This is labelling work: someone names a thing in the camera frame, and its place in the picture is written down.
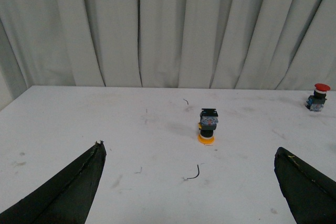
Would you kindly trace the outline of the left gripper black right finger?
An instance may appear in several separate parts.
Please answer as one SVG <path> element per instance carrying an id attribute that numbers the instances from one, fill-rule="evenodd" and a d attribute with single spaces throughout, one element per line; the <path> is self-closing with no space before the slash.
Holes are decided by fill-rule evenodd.
<path id="1" fill-rule="evenodd" d="M 335 223 L 335 181 L 283 147 L 274 167 L 296 223 Z"/>

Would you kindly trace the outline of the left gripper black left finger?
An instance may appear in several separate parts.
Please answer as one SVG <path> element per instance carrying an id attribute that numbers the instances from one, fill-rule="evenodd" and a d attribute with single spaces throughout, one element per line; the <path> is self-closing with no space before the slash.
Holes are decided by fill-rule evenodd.
<path id="1" fill-rule="evenodd" d="M 85 223 L 106 160 L 95 143 L 35 191 L 1 213 L 1 223 Z"/>

